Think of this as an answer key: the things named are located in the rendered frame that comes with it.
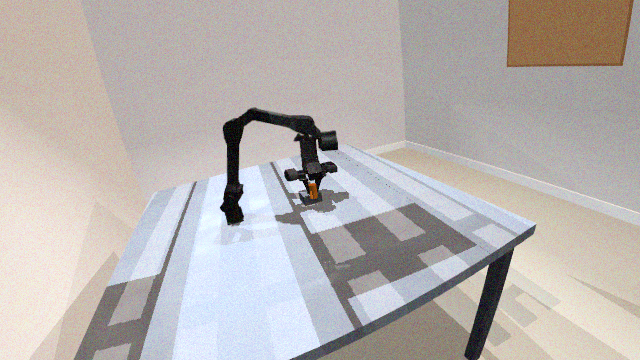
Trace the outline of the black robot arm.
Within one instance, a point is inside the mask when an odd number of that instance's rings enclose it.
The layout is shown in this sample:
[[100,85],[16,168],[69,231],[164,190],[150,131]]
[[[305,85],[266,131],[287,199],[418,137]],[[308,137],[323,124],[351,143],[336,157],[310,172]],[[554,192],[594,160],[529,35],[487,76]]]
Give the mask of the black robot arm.
[[[255,120],[283,126],[304,134],[297,133],[294,137],[294,141],[300,142],[302,154],[317,152],[316,139],[318,139],[318,147],[322,151],[338,150],[336,130],[320,132],[310,116],[287,115],[252,107],[240,117],[227,121],[223,125],[224,140],[227,144],[227,185],[223,196],[224,201],[220,205],[221,212],[225,214],[227,225],[244,221],[243,210],[239,206],[239,201],[244,195],[243,184],[239,181],[239,144],[244,126]],[[322,179],[323,174],[328,173],[326,163],[320,163],[318,158],[314,160],[313,162],[305,160],[304,164],[305,174],[308,175],[310,181]]]

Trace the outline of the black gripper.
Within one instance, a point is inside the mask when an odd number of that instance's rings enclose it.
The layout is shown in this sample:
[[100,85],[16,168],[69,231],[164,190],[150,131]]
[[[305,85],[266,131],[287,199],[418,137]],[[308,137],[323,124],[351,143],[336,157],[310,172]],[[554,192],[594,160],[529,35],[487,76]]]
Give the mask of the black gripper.
[[[318,158],[317,152],[316,153],[312,153],[312,154],[302,154],[301,153],[301,159],[302,159],[302,168],[303,170],[298,170],[296,171],[295,168],[292,169],[286,169],[284,171],[284,177],[286,178],[286,180],[288,182],[290,181],[295,181],[295,180],[299,180],[302,181],[307,192],[310,194],[310,190],[309,190],[309,185],[308,185],[308,178],[306,177],[305,171],[304,171],[304,164],[305,164],[305,160],[309,160],[309,162],[313,162],[315,161],[314,159]],[[337,165],[334,164],[332,161],[329,162],[324,162],[327,164],[327,169],[329,173],[335,173],[338,172],[337,169]],[[320,187],[320,183],[321,183],[322,179],[316,179],[315,183],[317,186],[317,192],[319,190]]]

